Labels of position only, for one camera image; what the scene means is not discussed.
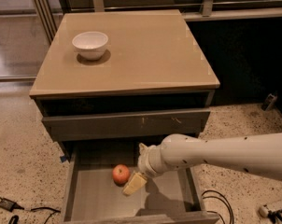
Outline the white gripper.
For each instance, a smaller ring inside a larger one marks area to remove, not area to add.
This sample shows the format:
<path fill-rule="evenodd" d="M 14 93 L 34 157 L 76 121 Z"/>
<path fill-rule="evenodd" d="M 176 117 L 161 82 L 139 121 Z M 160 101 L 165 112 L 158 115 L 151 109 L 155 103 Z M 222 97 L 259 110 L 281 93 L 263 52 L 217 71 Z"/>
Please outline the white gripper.
<path fill-rule="evenodd" d="M 141 172 L 133 172 L 128 182 L 122 189 L 122 194 L 130 196 L 144 187 L 148 178 L 154 178 L 165 172 L 165 162 L 162 160 L 159 146 L 149 146 L 139 144 L 138 169 Z"/>

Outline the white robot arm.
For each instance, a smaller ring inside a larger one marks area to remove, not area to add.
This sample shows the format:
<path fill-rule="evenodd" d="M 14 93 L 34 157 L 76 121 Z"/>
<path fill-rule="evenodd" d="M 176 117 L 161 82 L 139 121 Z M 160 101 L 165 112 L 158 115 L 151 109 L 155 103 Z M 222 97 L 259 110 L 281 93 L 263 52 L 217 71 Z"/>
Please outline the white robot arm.
<path fill-rule="evenodd" d="M 157 146 L 140 144 L 138 170 L 122 193 L 130 196 L 151 178 L 204 163 L 282 181 L 282 133 L 213 140 L 170 134 Z"/>

